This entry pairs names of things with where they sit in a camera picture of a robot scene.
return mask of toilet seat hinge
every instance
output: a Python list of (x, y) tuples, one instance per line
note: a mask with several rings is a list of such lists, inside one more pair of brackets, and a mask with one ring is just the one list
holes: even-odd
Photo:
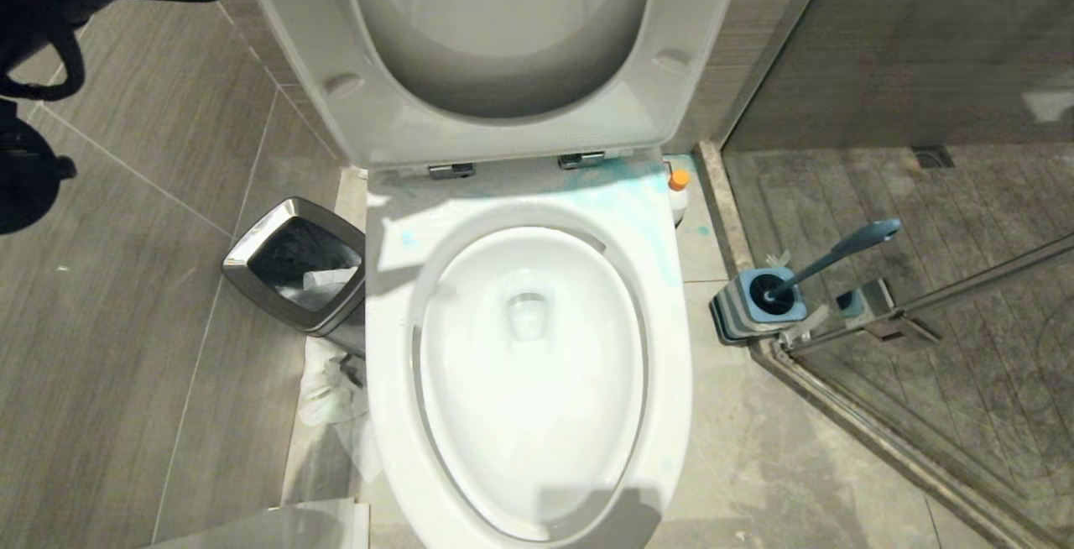
[(434, 180), (447, 178), (468, 178), (475, 174), (473, 163), (449, 163), (449, 165), (430, 165), (429, 175)]
[(561, 170), (570, 171), (578, 170), (580, 167), (599, 165), (599, 163), (604, 162), (604, 151), (579, 151), (577, 155), (556, 156), (555, 162), (560, 163)]

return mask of shower enclosure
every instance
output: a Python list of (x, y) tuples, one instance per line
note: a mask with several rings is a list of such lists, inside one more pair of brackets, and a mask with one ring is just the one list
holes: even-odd
[(1074, 0), (810, 0), (722, 156), (758, 265), (903, 222), (755, 357), (983, 532), (1074, 548)]

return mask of toilet bowl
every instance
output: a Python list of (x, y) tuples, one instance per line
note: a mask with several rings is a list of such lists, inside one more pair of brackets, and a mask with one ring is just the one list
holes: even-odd
[(369, 170), (371, 411), (427, 547), (653, 534), (692, 400), (659, 146), (728, 1), (259, 0)]

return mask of orange bottle cap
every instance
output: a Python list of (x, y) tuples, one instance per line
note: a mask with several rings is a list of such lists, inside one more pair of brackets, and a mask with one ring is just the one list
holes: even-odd
[(671, 171), (671, 177), (668, 178), (668, 188), (671, 190), (683, 190), (686, 188), (687, 183), (690, 183), (690, 171), (686, 170), (676, 170)]

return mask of shower floor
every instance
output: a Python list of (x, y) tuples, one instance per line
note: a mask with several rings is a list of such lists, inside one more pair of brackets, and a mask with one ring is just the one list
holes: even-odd
[[(753, 257), (800, 269), (868, 220), (901, 217), (891, 242), (803, 285), (812, 312), (883, 277), (905, 303), (1074, 232), (1074, 143), (725, 151)], [(919, 320), (939, 344), (850, 337), (807, 366), (915, 445), (1074, 547), (1074, 257)], [(841, 327), (838, 315), (826, 329)]]

